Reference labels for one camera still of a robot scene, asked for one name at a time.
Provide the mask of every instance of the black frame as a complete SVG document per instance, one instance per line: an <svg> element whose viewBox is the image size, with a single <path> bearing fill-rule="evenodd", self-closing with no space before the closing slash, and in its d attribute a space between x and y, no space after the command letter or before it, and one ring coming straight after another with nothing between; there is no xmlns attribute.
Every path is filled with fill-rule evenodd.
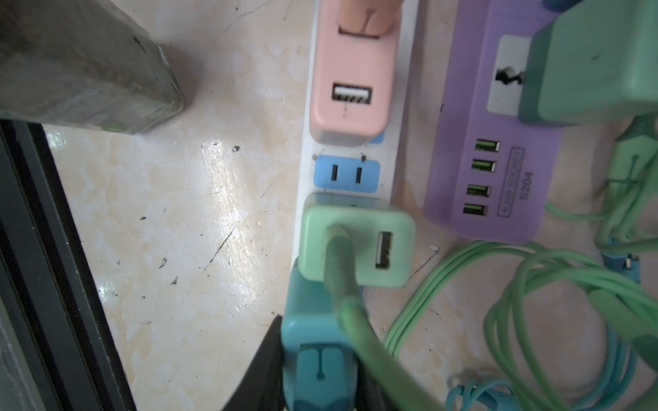
<svg viewBox="0 0 658 411"><path fill-rule="evenodd" d="M47 410L135 410L41 125L0 120L0 299Z"/></svg>

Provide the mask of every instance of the usb port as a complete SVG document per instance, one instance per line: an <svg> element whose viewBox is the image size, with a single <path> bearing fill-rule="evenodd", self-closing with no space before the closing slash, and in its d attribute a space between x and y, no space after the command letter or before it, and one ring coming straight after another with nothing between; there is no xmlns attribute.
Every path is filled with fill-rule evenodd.
<svg viewBox="0 0 658 411"><path fill-rule="evenodd" d="M477 216L487 215L487 206L479 204L464 204L464 214L475 214Z"/></svg>
<svg viewBox="0 0 658 411"><path fill-rule="evenodd" d="M334 91L331 98L333 100L347 101L348 103L370 104L372 89L370 87L334 83Z"/></svg>
<svg viewBox="0 0 658 411"><path fill-rule="evenodd" d="M489 194L491 194L492 188L488 187L486 185L476 185L476 184L469 184L468 188L466 188L466 194L468 195L479 195L481 197L489 197Z"/></svg>
<svg viewBox="0 0 658 411"><path fill-rule="evenodd" d="M385 270L391 265L391 240L393 233L388 231L380 231L379 238L377 239L377 259L374 262L374 267L378 270Z"/></svg>
<svg viewBox="0 0 658 411"><path fill-rule="evenodd" d="M476 150L493 151L494 153L498 153L499 148L500 148L500 141L478 140L475 142Z"/></svg>
<svg viewBox="0 0 658 411"><path fill-rule="evenodd" d="M473 170L494 172L495 161L473 160L473 164L470 167Z"/></svg>

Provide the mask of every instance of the green usb port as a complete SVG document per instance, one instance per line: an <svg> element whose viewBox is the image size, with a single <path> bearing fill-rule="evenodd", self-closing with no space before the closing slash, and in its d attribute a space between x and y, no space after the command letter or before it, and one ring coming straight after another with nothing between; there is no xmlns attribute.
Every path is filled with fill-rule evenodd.
<svg viewBox="0 0 658 411"><path fill-rule="evenodd" d="M478 140L475 142L476 150L493 151L494 153L498 153L499 148L500 148L500 141Z"/></svg>
<svg viewBox="0 0 658 411"><path fill-rule="evenodd" d="M487 215L487 206L479 204L464 204L464 214L475 214L477 216Z"/></svg>
<svg viewBox="0 0 658 411"><path fill-rule="evenodd" d="M470 167L473 170L494 172L495 161L473 160L473 164Z"/></svg>
<svg viewBox="0 0 658 411"><path fill-rule="evenodd" d="M492 188L486 185L475 185L469 184L466 189L466 194L468 195L479 195L481 197L489 197L491 194Z"/></svg>

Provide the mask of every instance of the floor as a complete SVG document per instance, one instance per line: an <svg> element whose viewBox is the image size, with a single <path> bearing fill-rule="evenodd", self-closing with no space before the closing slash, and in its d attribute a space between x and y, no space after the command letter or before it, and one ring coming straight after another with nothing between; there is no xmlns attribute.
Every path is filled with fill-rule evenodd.
<svg viewBox="0 0 658 411"><path fill-rule="evenodd" d="M115 3L164 45L188 109L137 136L48 127L49 142L139 410L218 410L283 312L313 0ZM421 212L457 3L421 1L393 200L417 221L415 272L403 289L366 290L381 336L465 242ZM550 199L595 210L621 130L570 129ZM594 231L547 215L537 241L595 256ZM656 256L643 258L645 272L658 268ZM516 263L491 258L465 271L405 345L401 362L442 401L455 382L497 373L482 322ZM658 295L658 278L645 280ZM565 283L526 309L548 375L577 397L602 364L598 315ZM623 403L652 381L642 365Z"/></svg>

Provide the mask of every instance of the purple power strip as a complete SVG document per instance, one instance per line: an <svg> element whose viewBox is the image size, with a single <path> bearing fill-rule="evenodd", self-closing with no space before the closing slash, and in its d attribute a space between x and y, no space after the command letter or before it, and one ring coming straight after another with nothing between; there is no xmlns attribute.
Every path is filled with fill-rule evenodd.
<svg viewBox="0 0 658 411"><path fill-rule="evenodd" d="M533 0L460 1L425 197L427 219L463 237L512 244L531 240L539 230L561 128L521 123L518 102L514 113L492 112L490 90L505 68L497 67L503 36L525 41L527 56L529 39L557 15ZM527 57L522 60L524 68ZM478 140L491 151L477 150ZM482 170L493 162L493 171ZM479 195L468 193L473 187Z"/></svg>

